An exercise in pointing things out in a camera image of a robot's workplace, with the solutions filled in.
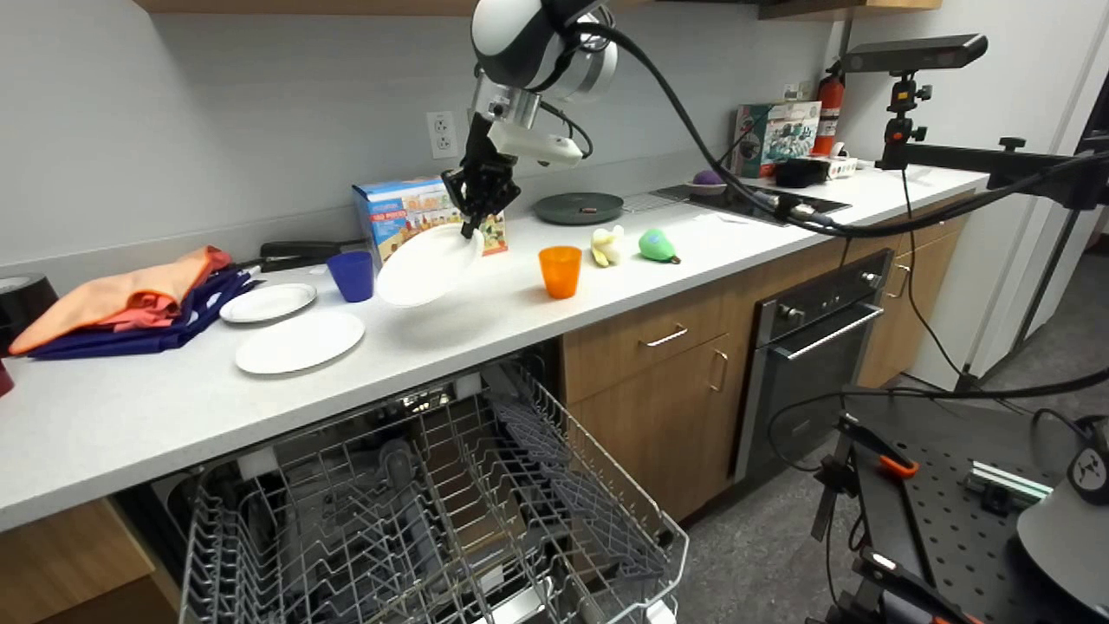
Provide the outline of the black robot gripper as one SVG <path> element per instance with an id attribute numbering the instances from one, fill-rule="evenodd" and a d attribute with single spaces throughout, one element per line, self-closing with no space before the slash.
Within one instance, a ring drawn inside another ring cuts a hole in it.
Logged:
<path id="1" fill-rule="evenodd" d="M 484 242 L 506 242 L 504 208 L 519 195 L 512 181 L 512 156 L 504 156 L 489 140 L 491 122 L 474 114 L 465 156 L 458 167 L 445 171 L 439 181 L 462 211 L 462 235 L 481 234 Z"/>

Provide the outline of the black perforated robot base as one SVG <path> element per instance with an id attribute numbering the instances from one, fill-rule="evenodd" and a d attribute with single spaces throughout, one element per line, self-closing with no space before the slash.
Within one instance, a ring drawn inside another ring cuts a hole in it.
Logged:
<path id="1" fill-rule="evenodd" d="M 813 539 L 840 495 L 859 587 L 825 624 L 1106 624 L 1106 419 L 1017 418 L 895 391 L 822 400 L 834 452 Z"/>

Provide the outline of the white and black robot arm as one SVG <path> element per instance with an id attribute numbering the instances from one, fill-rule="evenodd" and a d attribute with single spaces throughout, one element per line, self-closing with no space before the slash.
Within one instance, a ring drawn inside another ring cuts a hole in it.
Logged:
<path id="1" fill-rule="evenodd" d="M 474 101 L 458 167 L 439 181 L 472 240 L 519 195 L 512 167 L 578 162 L 585 149 L 562 136 L 542 136 L 533 114 L 544 94 L 569 84 L 573 94 L 603 87 L 616 69 L 615 15 L 603 0 L 480 0 L 472 15 Z"/>

